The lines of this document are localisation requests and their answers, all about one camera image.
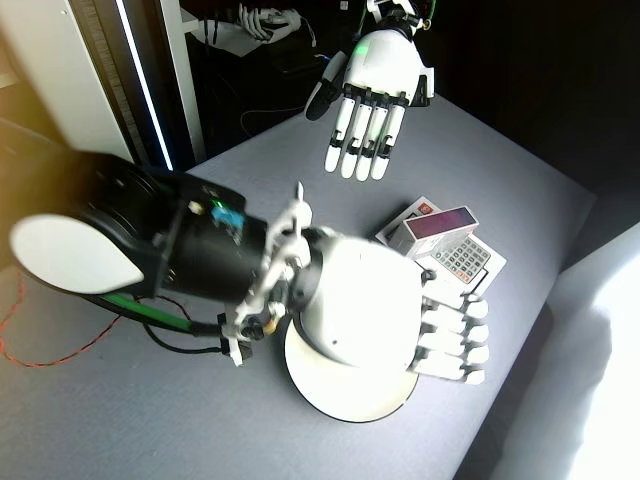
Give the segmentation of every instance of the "calculator keypad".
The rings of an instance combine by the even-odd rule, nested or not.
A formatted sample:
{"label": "calculator keypad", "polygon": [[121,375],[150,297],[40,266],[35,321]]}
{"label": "calculator keypad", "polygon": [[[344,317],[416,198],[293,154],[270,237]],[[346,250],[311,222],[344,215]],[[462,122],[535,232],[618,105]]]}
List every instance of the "calculator keypad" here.
{"label": "calculator keypad", "polygon": [[433,254],[433,257],[464,283],[470,283],[491,255],[470,238],[462,244]]}

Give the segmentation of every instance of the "red wire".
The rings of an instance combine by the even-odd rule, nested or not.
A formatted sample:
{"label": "red wire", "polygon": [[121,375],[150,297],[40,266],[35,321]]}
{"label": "red wire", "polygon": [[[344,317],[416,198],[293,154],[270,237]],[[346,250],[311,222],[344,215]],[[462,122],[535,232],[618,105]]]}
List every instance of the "red wire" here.
{"label": "red wire", "polygon": [[87,343],[86,345],[84,345],[80,349],[76,350],[75,352],[73,352],[73,353],[71,353],[71,354],[69,354],[69,355],[67,355],[65,357],[62,357],[62,358],[60,358],[58,360],[54,360],[53,362],[47,362],[47,363],[24,362],[22,360],[18,360],[16,357],[14,357],[9,352],[7,352],[6,344],[4,342],[4,339],[2,338],[2,330],[4,329],[4,327],[6,327],[7,323],[9,322],[9,320],[11,320],[11,318],[20,309],[20,306],[24,303],[24,299],[27,296],[27,288],[26,288],[26,286],[24,284],[24,281],[22,279],[22,274],[20,273],[20,270],[17,270],[17,279],[18,279],[18,295],[16,297],[16,301],[11,306],[9,311],[5,314],[5,316],[2,318],[2,320],[0,320],[0,354],[2,354],[4,356],[4,358],[9,360],[14,365],[19,365],[21,367],[29,367],[29,368],[45,368],[45,367],[53,367],[54,365],[61,365],[63,363],[66,363],[69,360],[71,360],[73,357],[75,357],[77,355],[80,355],[83,352],[86,352],[92,346],[94,346],[96,343],[98,343],[100,340],[102,340],[107,335],[107,333],[109,333],[109,331],[111,331],[111,329],[116,326],[116,324],[118,323],[118,320],[120,320],[120,318],[121,318],[120,315],[118,315],[107,326],[107,328],[105,328],[102,332],[100,332],[100,334],[96,338],[94,338],[89,343]]}

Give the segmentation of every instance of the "black cable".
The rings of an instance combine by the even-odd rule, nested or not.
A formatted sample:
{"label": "black cable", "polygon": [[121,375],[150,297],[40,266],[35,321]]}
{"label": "black cable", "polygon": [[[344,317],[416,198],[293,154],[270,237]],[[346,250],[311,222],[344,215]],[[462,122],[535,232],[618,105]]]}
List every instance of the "black cable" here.
{"label": "black cable", "polygon": [[160,338],[158,338],[158,336],[153,332],[153,330],[151,330],[151,327],[148,324],[143,323],[142,328],[144,328],[144,331],[147,332],[147,335],[149,335],[149,338],[151,338],[151,340],[153,340],[157,345],[161,346],[162,348],[169,350],[170,352],[183,353],[185,355],[199,355],[201,353],[222,352],[221,347],[194,348],[194,349],[174,347],[173,345],[169,345],[168,343],[165,343],[164,341],[160,340]]}

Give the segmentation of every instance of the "green strip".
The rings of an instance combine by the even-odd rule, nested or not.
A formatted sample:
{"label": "green strip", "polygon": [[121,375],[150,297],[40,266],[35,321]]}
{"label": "green strip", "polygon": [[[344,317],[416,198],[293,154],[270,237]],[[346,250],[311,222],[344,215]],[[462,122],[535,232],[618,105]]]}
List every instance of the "green strip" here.
{"label": "green strip", "polygon": [[164,323],[173,328],[178,328],[187,333],[191,332],[191,321],[186,318],[176,317],[169,313],[163,312],[162,310],[156,310],[155,308],[151,308],[147,305],[143,305],[141,303],[136,302],[135,300],[129,300],[122,295],[117,293],[109,293],[107,295],[102,295],[109,303],[113,303],[119,307],[125,308],[127,310],[131,310],[132,312],[139,313],[146,317],[152,318],[153,320]]}

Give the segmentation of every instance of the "green light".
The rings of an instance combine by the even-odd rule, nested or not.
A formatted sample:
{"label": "green light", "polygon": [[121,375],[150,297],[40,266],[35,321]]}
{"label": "green light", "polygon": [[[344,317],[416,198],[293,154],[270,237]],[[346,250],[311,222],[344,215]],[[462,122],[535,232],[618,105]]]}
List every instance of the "green light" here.
{"label": "green light", "polygon": [[358,45],[353,50],[353,53],[356,54],[356,55],[366,55],[367,51],[369,51],[369,47],[367,45]]}

